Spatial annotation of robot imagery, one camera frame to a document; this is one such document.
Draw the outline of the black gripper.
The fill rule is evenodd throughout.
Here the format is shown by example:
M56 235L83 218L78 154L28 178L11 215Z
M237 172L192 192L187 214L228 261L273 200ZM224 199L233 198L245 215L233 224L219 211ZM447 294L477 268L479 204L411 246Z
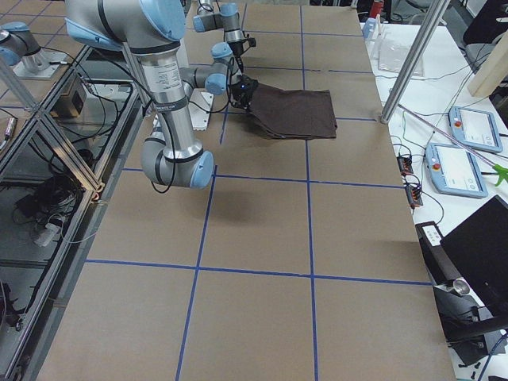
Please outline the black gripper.
M240 76L239 81L230 86L232 106L249 111L254 92L258 86L259 82L256 79L251 79L247 75Z
M243 40L231 41L230 48L232 50L234 58L236 60L240 60L241 56L244 54L244 41Z

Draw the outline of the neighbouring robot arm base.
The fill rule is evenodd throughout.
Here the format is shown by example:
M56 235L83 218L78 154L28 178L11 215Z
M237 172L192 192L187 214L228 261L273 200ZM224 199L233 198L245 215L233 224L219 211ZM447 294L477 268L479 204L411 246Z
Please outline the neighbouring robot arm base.
M67 62L66 53L42 48L21 21L1 25L1 58L22 79L49 80Z

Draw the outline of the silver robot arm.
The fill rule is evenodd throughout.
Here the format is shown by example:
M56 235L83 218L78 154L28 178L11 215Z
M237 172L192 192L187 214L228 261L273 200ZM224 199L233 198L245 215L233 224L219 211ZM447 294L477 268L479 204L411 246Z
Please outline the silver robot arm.
M198 1L197 13L193 17L194 30L204 33L221 29L224 42L228 44L238 63L244 54L244 44L248 39L241 28L237 4L227 2L223 6L218 1Z
M141 166L159 185L202 189L214 173L214 157L194 135L189 102L196 88L227 94L233 106L250 106L256 80L243 73L244 44L256 42L241 29L237 5L193 18L194 30L221 29L224 40L211 48L210 67L179 67L177 51L186 31L179 1L68 1L67 32L81 44L120 51L127 48L140 65L136 77L156 109L159 128L145 139Z

